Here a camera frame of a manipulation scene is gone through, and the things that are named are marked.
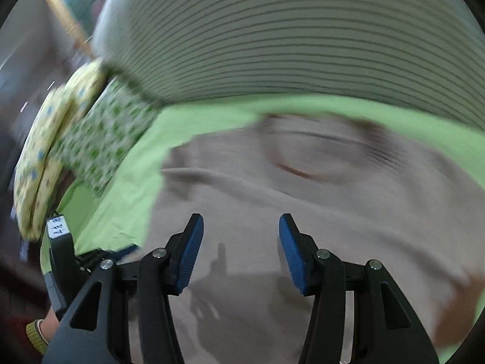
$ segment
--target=label sticker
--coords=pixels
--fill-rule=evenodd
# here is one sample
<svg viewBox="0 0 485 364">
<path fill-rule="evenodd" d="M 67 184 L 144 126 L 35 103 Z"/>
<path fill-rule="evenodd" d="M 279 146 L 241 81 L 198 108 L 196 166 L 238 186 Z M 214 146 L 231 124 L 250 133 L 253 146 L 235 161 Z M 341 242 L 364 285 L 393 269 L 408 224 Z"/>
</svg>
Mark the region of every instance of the label sticker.
<svg viewBox="0 0 485 364">
<path fill-rule="evenodd" d="M 55 216 L 47 221 L 47 232 L 49 234 L 49 238 L 57 238 L 62 235 L 69 234 L 69 228 L 67 227 L 67 223 L 65 222 L 65 217 Z"/>
</svg>

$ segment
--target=green and white patterned fabric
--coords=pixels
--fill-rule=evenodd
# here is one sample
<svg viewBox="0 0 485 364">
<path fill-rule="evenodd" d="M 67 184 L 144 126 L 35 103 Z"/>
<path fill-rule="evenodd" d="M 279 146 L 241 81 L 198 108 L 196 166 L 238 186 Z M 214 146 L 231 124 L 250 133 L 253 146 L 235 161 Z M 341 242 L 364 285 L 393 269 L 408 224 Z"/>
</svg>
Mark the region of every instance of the green and white patterned fabric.
<svg viewBox="0 0 485 364">
<path fill-rule="evenodd" d="M 86 117 L 54 145 L 52 158 L 101 195 L 127 153 L 158 112 L 118 77 L 106 87 Z"/>
</svg>

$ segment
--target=green fabric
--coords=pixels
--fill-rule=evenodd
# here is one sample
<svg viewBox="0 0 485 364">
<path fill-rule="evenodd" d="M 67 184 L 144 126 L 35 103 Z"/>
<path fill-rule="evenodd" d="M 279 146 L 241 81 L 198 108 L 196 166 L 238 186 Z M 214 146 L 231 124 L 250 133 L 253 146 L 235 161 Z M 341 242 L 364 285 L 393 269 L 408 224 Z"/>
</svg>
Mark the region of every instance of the green fabric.
<svg viewBox="0 0 485 364">
<path fill-rule="evenodd" d="M 88 115 L 57 141 L 51 157 L 101 195 L 118 166 L 157 117 L 139 95 L 115 77 Z"/>
<path fill-rule="evenodd" d="M 71 186 L 63 197 L 58 210 L 66 217 L 76 252 L 143 244 L 151 206 L 162 187 L 159 169 L 171 148 L 197 134 L 251 124 L 262 113 L 325 112 L 367 118 L 433 146 L 468 171 L 485 189 L 485 135 L 426 113 L 324 94 L 244 96 L 231 97 L 230 101 L 224 99 L 224 102 L 219 99 L 172 105 L 158 115 L 125 157 L 101 198 L 96 198 L 80 183 Z M 48 250 L 48 240 L 44 239 L 41 248 L 44 273 L 50 271 Z"/>
</svg>

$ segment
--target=yellow floral fabric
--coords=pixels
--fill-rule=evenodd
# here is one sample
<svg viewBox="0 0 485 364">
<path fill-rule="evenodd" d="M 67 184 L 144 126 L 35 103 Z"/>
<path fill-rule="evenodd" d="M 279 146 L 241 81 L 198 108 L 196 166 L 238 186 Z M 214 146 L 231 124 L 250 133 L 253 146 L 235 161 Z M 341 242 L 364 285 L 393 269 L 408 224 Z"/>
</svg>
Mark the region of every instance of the yellow floral fabric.
<svg viewBox="0 0 485 364">
<path fill-rule="evenodd" d="M 43 230 L 45 213 L 62 164 L 49 157 L 51 145 L 71 123 L 83 118 L 98 98 L 106 82 L 99 61 L 78 69 L 69 81 L 52 91 L 39 111 L 20 156 L 15 174 L 14 204 L 20 234 L 37 241 Z M 47 110 L 55 116 L 48 119 Z"/>
</svg>

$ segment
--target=wooden floor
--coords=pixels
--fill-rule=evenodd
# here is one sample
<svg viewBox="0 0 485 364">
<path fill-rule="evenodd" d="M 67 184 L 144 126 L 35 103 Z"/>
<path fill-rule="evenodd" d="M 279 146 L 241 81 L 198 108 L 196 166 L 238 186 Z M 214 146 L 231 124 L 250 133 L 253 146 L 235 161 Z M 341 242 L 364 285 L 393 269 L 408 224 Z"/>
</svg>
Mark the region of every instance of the wooden floor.
<svg viewBox="0 0 485 364">
<path fill-rule="evenodd" d="M 21 239 L 10 219 L 11 194 L 0 194 L 0 315 L 43 318 L 48 298 L 39 265 L 39 245 L 31 244 L 28 261 L 19 258 Z"/>
</svg>

